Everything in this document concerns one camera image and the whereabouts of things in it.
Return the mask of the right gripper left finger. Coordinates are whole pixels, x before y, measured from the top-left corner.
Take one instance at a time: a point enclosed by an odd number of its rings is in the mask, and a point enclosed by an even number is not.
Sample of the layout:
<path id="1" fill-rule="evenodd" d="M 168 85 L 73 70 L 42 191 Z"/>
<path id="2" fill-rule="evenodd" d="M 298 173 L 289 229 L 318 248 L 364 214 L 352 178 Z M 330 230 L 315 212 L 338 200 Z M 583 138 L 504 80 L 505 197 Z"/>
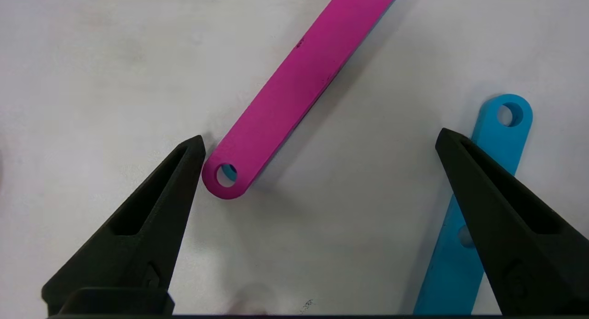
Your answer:
<path id="1" fill-rule="evenodd" d="M 170 316 L 168 288 L 206 157 L 176 146 L 42 287 L 50 316 Z"/>

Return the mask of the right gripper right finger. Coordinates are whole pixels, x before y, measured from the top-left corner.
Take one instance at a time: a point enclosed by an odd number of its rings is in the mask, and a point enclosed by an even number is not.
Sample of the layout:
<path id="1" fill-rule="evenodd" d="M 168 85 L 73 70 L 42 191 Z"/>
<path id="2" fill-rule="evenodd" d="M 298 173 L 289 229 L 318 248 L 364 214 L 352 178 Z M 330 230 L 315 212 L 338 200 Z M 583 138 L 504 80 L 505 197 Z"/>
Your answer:
<path id="1" fill-rule="evenodd" d="M 586 316 L 589 242 L 467 137 L 436 151 L 505 316 Z"/>

